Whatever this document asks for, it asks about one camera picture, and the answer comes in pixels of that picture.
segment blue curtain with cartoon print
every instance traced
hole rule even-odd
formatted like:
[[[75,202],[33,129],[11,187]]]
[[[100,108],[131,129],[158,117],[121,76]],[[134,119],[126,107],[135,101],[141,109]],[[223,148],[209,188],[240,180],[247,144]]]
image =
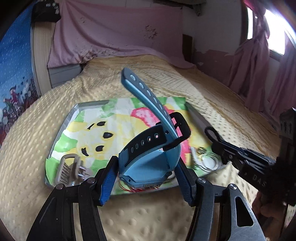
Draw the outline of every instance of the blue curtain with cartoon print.
[[[31,65],[33,5],[17,17],[0,42],[0,145],[17,118],[38,98]]]

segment bed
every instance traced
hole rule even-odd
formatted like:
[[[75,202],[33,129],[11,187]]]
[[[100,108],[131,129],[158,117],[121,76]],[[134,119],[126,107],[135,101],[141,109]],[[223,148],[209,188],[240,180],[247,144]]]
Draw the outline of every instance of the bed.
[[[44,184],[44,160],[65,117],[76,103],[131,97],[120,83],[123,67],[145,80],[156,96],[186,97],[226,141],[273,158],[278,155],[280,141],[268,122],[247,110],[239,97],[197,68],[179,69],[152,55],[94,58],[72,81],[36,101],[3,143],[0,218],[15,240],[26,239],[51,192]],[[232,165],[207,179],[222,186],[237,184],[249,203],[257,192],[237,176]],[[108,240],[184,240],[193,211],[177,187],[150,194],[113,196],[99,209]],[[77,206],[74,212],[77,240],[81,240]]]

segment metal bolt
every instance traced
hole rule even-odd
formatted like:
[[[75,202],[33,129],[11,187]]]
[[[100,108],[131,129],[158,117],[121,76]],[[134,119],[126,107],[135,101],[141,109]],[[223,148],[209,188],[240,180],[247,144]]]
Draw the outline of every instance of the metal bolt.
[[[59,183],[58,185],[56,185],[56,189],[57,190],[61,190],[61,189],[63,189],[63,187],[64,187],[64,185],[61,184],[61,183]]]
[[[205,183],[205,182],[206,182],[206,180],[205,180],[204,178],[202,178],[202,177],[200,177],[197,181],[198,181],[199,183]]]
[[[87,182],[90,184],[94,183],[95,181],[96,181],[96,179],[94,179],[93,177],[87,179]]]
[[[232,190],[236,190],[237,189],[237,185],[231,183],[229,184],[229,187],[232,189]]]

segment pink cloth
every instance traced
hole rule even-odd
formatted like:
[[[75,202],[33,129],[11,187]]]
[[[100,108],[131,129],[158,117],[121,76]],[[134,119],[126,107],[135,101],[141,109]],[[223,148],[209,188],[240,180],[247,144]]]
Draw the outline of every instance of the pink cloth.
[[[264,17],[266,9],[257,0],[244,0],[257,15],[253,38],[238,47],[229,78],[223,83],[235,93],[245,97],[245,106],[252,111],[264,110],[265,80],[268,72],[269,28]]]
[[[182,10],[159,6],[129,9],[63,0],[48,67],[93,57],[151,54],[180,68],[194,65],[182,54]]]
[[[270,114],[276,118],[285,110],[296,107],[296,49],[290,40],[267,100]]]

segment bright light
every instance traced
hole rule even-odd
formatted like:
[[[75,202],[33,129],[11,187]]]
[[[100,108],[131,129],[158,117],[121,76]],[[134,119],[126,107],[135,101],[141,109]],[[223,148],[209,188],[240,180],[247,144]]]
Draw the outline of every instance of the bright light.
[[[251,39],[253,37],[253,11],[247,7],[248,10],[248,36],[247,39]]]
[[[280,17],[266,10],[265,17],[270,30],[270,37],[267,40],[268,47],[280,54],[285,53],[285,32]]]

